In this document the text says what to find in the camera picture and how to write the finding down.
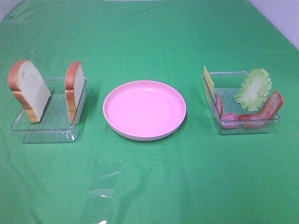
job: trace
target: table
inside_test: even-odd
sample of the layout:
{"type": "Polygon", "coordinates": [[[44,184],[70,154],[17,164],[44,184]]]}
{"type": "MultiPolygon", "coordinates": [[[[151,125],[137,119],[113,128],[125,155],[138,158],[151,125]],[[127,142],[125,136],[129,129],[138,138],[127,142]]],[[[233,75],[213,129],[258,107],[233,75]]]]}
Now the table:
{"type": "Polygon", "coordinates": [[[0,223],[298,223],[299,52],[249,2],[31,0],[0,23],[0,223]],[[88,78],[73,143],[22,144],[7,75],[29,59],[44,78],[82,61],[88,78]],[[219,135],[203,68],[265,68],[285,104],[266,134],[219,135]],[[187,117],[138,142],[105,121],[115,87],[164,82],[187,117]]]}

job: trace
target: clear plastic container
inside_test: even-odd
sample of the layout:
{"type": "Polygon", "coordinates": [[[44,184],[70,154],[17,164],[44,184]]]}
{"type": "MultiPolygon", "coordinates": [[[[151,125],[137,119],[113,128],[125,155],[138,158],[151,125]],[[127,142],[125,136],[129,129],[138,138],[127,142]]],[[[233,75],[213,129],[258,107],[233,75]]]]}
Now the clear plastic container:
{"type": "Polygon", "coordinates": [[[204,76],[203,84],[206,100],[209,104],[210,112],[219,134],[249,134],[249,133],[268,133],[274,128],[274,124],[279,121],[279,115],[276,113],[272,119],[266,120],[232,120],[225,121],[220,117],[220,113],[215,105],[215,94],[218,93],[223,101],[223,113],[232,112],[238,115],[250,114],[243,109],[240,104],[235,102],[234,95],[239,91],[242,82],[247,77],[248,72],[210,72],[214,82],[214,94],[211,94],[207,81],[204,76]],[[249,128],[246,125],[263,125],[260,128],[249,128]]]}
{"type": "Polygon", "coordinates": [[[65,78],[45,78],[44,80],[51,96],[41,121],[31,123],[22,107],[11,126],[11,131],[18,134],[23,143],[73,142],[79,133],[79,119],[86,98],[87,78],[84,78],[84,87],[72,123],[69,121],[65,99],[65,78]]]}

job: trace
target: cheese slice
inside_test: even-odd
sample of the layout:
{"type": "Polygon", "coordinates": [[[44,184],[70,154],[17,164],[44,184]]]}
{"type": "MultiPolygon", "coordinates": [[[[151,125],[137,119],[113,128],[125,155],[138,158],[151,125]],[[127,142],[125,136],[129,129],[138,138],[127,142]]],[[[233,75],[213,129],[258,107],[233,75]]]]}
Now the cheese slice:
{"type": "Polygon", "coordinates": [[[212,94],[212,97],[214,97],[214,82],[212,81],[210,74],[208,73],[206,67],[204,68],[204,77],[205,77],[207,86],[212,94]]]}

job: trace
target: plastic plate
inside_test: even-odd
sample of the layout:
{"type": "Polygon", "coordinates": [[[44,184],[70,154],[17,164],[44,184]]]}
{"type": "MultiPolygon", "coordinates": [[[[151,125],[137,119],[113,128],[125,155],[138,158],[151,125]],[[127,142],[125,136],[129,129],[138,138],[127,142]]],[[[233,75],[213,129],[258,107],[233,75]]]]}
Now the plastic plate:
{"type": "Polygon", "coordinates": [[[153,141],[175,132],[186,115],[181,94],[157,81],[123,84],[106,97],[103,113],[118,134],[138,141],[153,141]]]}

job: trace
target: lettuce leaf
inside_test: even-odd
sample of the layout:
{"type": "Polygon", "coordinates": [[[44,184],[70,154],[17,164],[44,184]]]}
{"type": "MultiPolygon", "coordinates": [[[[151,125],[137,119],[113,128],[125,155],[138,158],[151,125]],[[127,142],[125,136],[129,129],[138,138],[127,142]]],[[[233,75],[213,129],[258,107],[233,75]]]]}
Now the lettuce leaf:
{"type": "Polygon", "coordinates": [[[257,111],[266,101],[271,88],[269,73],[265,69],[253,69],[234,98],[247,111],[257,111]]]}

